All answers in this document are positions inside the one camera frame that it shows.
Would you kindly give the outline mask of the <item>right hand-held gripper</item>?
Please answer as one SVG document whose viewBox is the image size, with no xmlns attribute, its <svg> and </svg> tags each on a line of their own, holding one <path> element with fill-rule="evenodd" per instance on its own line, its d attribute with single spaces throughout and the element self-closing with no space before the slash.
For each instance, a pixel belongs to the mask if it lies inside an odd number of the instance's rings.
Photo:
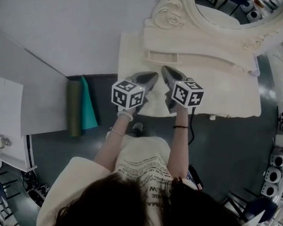
<svg viewBox="0 0 283 226">
<path fill-rule="evenodd" d="M 170 114 L 176 113 L 177 105 L 185 109 L 200 105 L 204 89 L 193 78 L 188 78 L 184 73 L 169 66 L 162 66 L 161 74 L 169 88 L 165 93 L 165 103 Z"/>
</svg>

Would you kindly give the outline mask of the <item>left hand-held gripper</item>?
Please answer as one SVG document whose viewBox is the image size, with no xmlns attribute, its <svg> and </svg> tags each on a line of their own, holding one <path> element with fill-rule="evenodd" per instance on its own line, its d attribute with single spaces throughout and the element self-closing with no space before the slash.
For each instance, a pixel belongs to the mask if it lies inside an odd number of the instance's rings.
<svg viewBox="0 0 283 226">
<path fill-rule="evenodd" d="M 111 102 L 118 111 L 135 108 L 135 113 L 138 113 L 148 102 L 147 95 L 158 79 L 159 75 L 154 71 L 138 72 L 120 79 L 112 86 Z"/>
</svg>

